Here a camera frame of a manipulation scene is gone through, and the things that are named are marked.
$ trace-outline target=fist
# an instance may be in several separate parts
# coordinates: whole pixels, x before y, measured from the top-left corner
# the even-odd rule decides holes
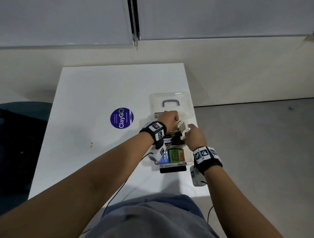
[[[190,130],[185,133],[185,143],[191,151],[195,151],[199,147],[206,146],[206,139],[201,131],[194,124],[189,124]]]
[[[178,120],[179,115],[177,111],[164,111],[157,121],[164,123],[167,127],[167,132],[170,132],[175,126],[177,126]]]

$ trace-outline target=purple circular sticker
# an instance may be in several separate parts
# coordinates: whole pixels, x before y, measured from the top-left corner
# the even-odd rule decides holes
[[[111,114],[110,122],[115,128],[127,128],[133,122],[133,112],[125,107],[118,108]]]

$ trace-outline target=green box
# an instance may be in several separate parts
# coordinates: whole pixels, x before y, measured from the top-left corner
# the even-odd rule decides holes
[[[169,150],[169,161],[170,163],[179,163],[180,162],[180,150],[178,149]]]

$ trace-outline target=person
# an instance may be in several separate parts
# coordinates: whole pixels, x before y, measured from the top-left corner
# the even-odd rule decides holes
[[[157,121],[169,132],[178,120],[177,111],[165,111]],[[189,149],[195,151],[207,146],[202,131],[192,124],[189,127],[185,138]],[[140,132],[4,214],[0,217],[0,237],[79,237],[154,142],[150,133]],[[241,193],[215,158],[195,163],[195,166],[206,178],[227,237],[282,237]],[[116,206],[86,234],[94,238],[161,236],[218,237],[186,195]]]

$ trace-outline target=white table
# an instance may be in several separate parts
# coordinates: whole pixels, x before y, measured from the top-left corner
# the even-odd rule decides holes
[[[167,92],[187,92],[191,100],[182,63],[63,68],[29,198],[136,135],[150,115],[149,95]],[[134,114],[124,129],[110,123],[120,107]],[[197,124],[194,111],[188,123]],[[207,186],[193,186],[189,169],[161,174],[146,157],[111,204],[158,192],[209,195]]]

